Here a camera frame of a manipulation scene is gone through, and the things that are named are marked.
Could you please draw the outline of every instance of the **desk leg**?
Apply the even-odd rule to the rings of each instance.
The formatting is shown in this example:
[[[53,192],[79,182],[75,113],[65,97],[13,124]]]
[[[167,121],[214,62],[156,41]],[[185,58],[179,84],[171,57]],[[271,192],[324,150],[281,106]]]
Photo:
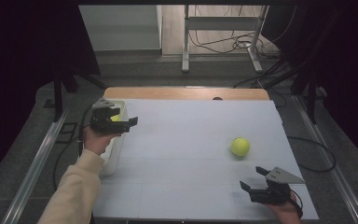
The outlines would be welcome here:
[[[185,5],[185,43],[183,45],[182,72],[187,73],[189,70],[189,46],[188,46],[188,5]]]
[[[249,57],[251,57],[255,71],[257,73],[262,73],[263,68],[261,67],[260,61],[258,61],[257,53],[255,51],[255,46],[257,44],[258,37],[260,36],[261,27],[263,26],[264,19],[266,18],[266,13],[267,13],[267,7],[262,6],[260,15],[258,16],[257,27],[255,28],[255,33],[252,39],[252,43],[248,45],[248,49],[247,49],[249,53]]]

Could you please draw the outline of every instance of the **white tabletop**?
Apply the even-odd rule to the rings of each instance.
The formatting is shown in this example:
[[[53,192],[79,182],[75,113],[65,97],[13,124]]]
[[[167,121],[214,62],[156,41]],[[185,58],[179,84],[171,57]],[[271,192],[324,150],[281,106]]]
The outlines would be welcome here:
[[[138,124],[126,133],[115,173],[102,179],[94,216],[161,220],[267,220],[240,180],[264,189],[256,166],[302,177],[272,101],[124,99]],[[246,157],[229,146],[249,140]],[[303,219],[318,219],[307,187],[291,185]]]

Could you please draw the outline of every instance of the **sleeve cuff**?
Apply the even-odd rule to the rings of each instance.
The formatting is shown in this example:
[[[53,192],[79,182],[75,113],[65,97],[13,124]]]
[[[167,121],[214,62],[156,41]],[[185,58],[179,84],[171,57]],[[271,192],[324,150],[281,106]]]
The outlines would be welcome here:
[[[83,149],[76,166],[98,175],[103,168],[104,160],[92,151]]]

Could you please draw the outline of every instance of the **person's left hand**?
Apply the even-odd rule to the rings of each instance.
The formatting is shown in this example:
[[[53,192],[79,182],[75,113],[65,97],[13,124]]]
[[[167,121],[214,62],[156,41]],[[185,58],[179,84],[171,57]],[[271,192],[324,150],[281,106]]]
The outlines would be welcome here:
[[[83,129],[84,148],[101,156],[114,137],[121,136],[121,133],[100,134],[94,132],[90,126]]]

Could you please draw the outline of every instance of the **wooden floor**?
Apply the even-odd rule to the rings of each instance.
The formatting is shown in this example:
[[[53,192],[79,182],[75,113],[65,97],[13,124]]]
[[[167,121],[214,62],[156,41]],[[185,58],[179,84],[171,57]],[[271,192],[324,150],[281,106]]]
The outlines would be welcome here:
[[[261,6],[190,6],[189,16],[210,16],[210,17],[258,17]],[[185,30],[185,7],[184,6],[162,6],[162,53],[163,55],[182,54]],[[232,36],[246,35],[252,31],[190,31],[189,46],[190,54],[216,54],[210,49],[226,52],[233,49],[235,40],[229,39],[219,43],[205,45],[205,43],[231,38]],[[273,44],[268,44],[268,40],[263,36],[259,37],[263,41],[264,52],[275,52],[277,49]],[[245,36],[240,41],[251,41],[252,38]],[[246,49],[236,49],[230,53],[247,53]]]

